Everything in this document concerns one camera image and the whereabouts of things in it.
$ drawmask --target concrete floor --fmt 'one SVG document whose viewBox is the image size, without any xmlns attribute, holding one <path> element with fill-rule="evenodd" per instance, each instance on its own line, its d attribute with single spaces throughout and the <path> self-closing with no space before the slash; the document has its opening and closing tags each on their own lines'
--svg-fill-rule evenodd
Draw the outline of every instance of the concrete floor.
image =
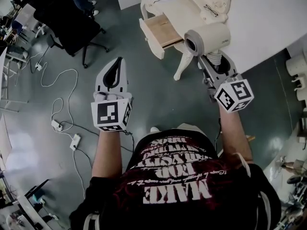
<svg viewBox="0 0 307 230">
<path fill-rule="evenodd" d="M 197 125 L 214 142 L 219 129 L 218 108 L 209 101 L 206 88 L 201 83 L 202 73 L 197 68 L 196 59 L 182 74 L 182 79 L 174 81 L 180 53 L 173 48 L 168 49 L 162 61 L 152 54 L 139 27 L 138 19 L 142 17 L 139 6 L 121 11 L 117 0 L 97 2 L 96 8 L 100 14 L 95 20 L 107 30 L 107 34 L 99 35 L 95 41 L 105 44 L 111 51 L 106 54 L 99 48 L 89 48 L 86 60 L 90 62 L 88 69 L 83 69 L 81 65 L 81 52 L 70 57 L 56 47 L 49 49 L 42 60 L 42 63 L 48 62 L 44 84 L 51 84 L 66 69 L 73 68 L 79 72 L 78 85 L 70 104 L 74 122 L 98 132 L 93 127 L 90 106 L 95 79 L 103 66 L 121 56 L 127 62 L 128 90 L 135 98 L 128 131 L 133 132 L 136 141 L 149 132 L 152 126 L 169 129 L 185 122 Z M 40 36 L 32 44 L 33 56 L 47 48 L 46 36 Z M 296 100 L 293 91 L 291 77 L 285 69 L 288 58 L 285 51 L 281 52 L 243 74 L 249 80 L 255 100 L 240 114 L 246 134 L 256 136 L 251 142 L 251 148 L 255 163 L 262 168 L 273 160 L 292 133 L 287 102 L 276 68 L 284 84 L 293 126 L 302 112 L 302 105 Z M 20 106 L 18 114 L 5 113 L 13 147 L 5 176 L 11 185 L 24 192 L 47 178 L 51 179 L 44 186 L 47 208 L 60 217 L 62 225 L 67 229 L 68 216 L 81 203 L 83 191 L 74 170 L 72 150 L 69 147 L 71 140 L 52 131 L 50 116 L 53 101 L 62 97 L 63 111 L 54 118 L 57 121 L 70 121 L 67 97 L 74 86 L 75 73 L 65 73 L 49 88 L 41 87 L 41 76 L 42 72 L 39 71 L 32 75 L 27 66 L 19 77 L 17 87 L 13 86 L 13 78 L 10 79 L 10 97 L 29 100 L 29 103 Z M 57 103 L 55 110 L 59 108 L 60 103 Z M 82 136 L 79 148 L 93 160 L 97 136 L 78 127 L 73 127 L 70 133 Z M 125 135 L 122 136 L 122 144 L 132 149 L 131 139 Z M 89 162 L 79 151 L 75 157 L 85 186 L 88 186 L 91 177 Z M 123 150 L 122 157 L 123 166 L 126 167 L 131 153 Z"/>
</svg>

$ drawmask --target table leg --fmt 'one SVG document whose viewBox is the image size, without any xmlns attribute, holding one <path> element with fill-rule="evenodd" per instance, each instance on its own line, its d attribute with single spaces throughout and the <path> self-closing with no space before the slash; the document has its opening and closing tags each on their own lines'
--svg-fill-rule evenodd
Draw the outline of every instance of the table leg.
<svg viewBox="0 0 307 230">
<path fill-rule="evenodd" d="M 188 67 L 188 65 L 193 60 L 194 56 L 188 51 L 186 47 L 184 47 L 184 49 L 182 48 L 179 49 L 179 47 L 176 47 L 175 45 L 175 48 L 183 53 L 178 70 L 174 75 L 175 81 L 178 81 L 180 79 L 182 72 Z"/>
<path fill-rule="evenodd" d="M 148 19 L 148 13 L 147 13 L 147 10 L 146 10 L 146 7 L 145 7 L 145 3 L 143 1 L 141 2 L 141 12 L 142 12 L 142 16 L 143 16 L 144 20 L 147 20 Z"/>
</svg>

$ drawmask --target black t-shirt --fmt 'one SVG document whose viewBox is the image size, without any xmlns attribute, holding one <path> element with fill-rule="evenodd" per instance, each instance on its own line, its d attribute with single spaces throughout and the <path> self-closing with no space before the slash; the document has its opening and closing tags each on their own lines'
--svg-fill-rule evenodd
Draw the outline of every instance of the black t-shirt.
<svg viewBox="0 0 307 230">
<path fill-rule="evenodd" d="M 279 198 L 260 167 L 234 169 L 218 159 L 200 132 L 172 129 L 137 145 L 121 178 L 92 178 L 86 199 L 71 216 L 71 229 L 100 214 L 100 229 L 189 227 L 270 229 L 280 219 Z M 269 199 L 266 209 L 263 194 Z"/>
</svg>

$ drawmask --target wooden drawer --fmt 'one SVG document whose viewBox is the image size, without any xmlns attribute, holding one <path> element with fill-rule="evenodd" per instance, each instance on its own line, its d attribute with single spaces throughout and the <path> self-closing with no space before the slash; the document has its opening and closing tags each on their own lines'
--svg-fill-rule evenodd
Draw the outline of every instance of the wooden drawer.
<svg viewBox="0 0 307 230">
<path fill-rule="evenodd" d="M 147 20 L 140 19 L 140 27 L 151 51 L 159 59 L 164 58 L 165 49 L 183 42 L 183 38 L 179 36 L 164 14 Z"/>
</svg>

